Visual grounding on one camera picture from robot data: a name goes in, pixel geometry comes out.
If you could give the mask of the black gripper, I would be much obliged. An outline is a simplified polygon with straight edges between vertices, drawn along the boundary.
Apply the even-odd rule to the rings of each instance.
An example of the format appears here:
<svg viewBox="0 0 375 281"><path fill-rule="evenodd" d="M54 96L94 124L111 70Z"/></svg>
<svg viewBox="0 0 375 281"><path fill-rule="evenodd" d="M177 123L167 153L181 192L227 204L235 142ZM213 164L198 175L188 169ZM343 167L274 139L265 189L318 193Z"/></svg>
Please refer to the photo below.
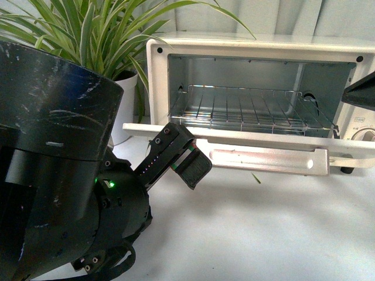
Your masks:
<svg viewBox="0 0 375 281"><path fill-rule="evenodd" d="M183 125L168 123L150 140L151 150L136 169L108 150L94 182L99 224L89 250L73 261L88 274L122 274L135 263L133 243L151 224L148 190L172 169L194 190L212 169L196 149L196 138Z"/></svg>

